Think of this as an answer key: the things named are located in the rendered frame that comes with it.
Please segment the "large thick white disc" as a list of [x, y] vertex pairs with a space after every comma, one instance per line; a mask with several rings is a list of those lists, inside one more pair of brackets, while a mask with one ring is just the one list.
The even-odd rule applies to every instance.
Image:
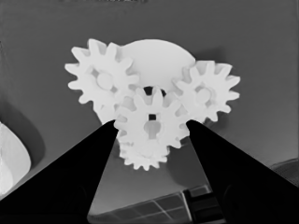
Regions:
[[0, 122], [0, 200], [29, 173], [31, 164], [22, 140]]

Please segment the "small white gear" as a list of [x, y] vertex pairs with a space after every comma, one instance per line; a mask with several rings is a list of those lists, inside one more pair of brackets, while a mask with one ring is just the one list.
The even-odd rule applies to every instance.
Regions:
[[130, 104], [118, 109], [114, 126], [125, 132], [118, 137], [119, 142], [135, 151], [180, 147], [180, 140], [189, 134], [182, 128], [188, 117], [179, 112], [182, 108], [179, 100], [164, 101], [160, 90], [147, 96], [142, 89], [137, 89]]
[[129, 57], [119, 59], [119, 48], [115, 43], [106, 45], [90, 38], [86, 49], [71, 49], [77, 62], [64, 66], [76, 78], [68, 83], [68, 88], [82, 91], [79, 102], [92, 102], [93, 110], [97, 113], [114, 112], [116, 105], [133, 95], [130, 86], [139, 82], [139, 74], [128, 74], [134, 60]]
[[152, 149], [145, 147], [138, 150], [135, 146], [129, 144], [120, 144], [120, 157], [124, 159], [124, 164], [132, 165], [134, 170], [142, 168], [148, 172], [151, 167], [159, 169], [162, 163], [167, 163], [170, 150], [168, 147], [157, 147]]
[[190, 119], [203, 123], [206, 119], [218, 121], [218, 113], [230, 113], [229, 101], [240, 97], [233, 91], [241, 77], [231, 74], [232, 66], [215, 61], [198, 61], [187, 69], [190, 81], [177, 79], [175, 85], [181, 90], [178, 96]]

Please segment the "white round carrier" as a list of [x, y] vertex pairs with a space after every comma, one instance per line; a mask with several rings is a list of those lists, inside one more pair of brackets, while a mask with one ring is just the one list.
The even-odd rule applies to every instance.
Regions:
[[[128, 74], [139, 74], [139, 82], [131, 85], [133, 97], [137, 89], [142, 89], [147, 96], [153, 95], [155, 90], [160, 90], [165, 103], [171, 99], [171, 91], [174, 89], [172, 79], [181, 76], [181, 69], [194, 64], [193, 56], [180, 46], [159, 40], [145, 39], [119, 46], [118, 58], [129, 57], [134, 64], [128, 70]], [[118, 107], [112, 113], [97, 113], [102, 123], [107, 123], [117, 117]]]

